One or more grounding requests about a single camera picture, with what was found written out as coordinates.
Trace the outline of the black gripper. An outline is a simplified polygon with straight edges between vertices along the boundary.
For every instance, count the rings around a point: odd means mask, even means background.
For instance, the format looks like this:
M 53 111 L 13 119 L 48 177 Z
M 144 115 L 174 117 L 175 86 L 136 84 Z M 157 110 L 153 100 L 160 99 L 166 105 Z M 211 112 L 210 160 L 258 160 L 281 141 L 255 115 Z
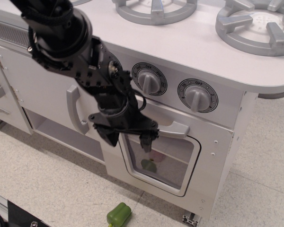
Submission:
M 117 145 L 120 133 L 134 134 L 139 135 L 141 147 L 148 153 L 152 142 L 159 136 L 158 124 L 143 115 L 137 107 L 128 106 L 118 113 L 92 113 L 89 120 L 100 137 L 113 147 Z

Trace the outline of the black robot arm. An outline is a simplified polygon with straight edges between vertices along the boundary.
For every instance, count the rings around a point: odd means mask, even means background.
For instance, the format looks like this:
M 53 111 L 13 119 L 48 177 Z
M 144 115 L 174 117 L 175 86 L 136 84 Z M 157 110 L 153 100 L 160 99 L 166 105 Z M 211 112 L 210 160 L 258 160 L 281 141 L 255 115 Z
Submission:
M 93 96 L 98 113 L 89 120 L 111 146 L 120 133 L 138 135 L 145 152 L 159 136 L 158 124 L 144 116 L 130 72 L 122 69 L 102 41 L 92 34 L 88 17 L 68 0 L 15 0 L 28 24 L 32 58 L 46 70 L 74 78 Z

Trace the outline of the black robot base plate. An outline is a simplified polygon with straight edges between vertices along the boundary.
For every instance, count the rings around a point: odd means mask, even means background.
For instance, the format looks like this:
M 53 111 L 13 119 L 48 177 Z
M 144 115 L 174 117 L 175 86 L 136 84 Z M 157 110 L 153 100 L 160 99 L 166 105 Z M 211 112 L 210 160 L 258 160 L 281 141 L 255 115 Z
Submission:
M 8 226 L 49 227 L 48 224 L 10 201 L 8 201 Z

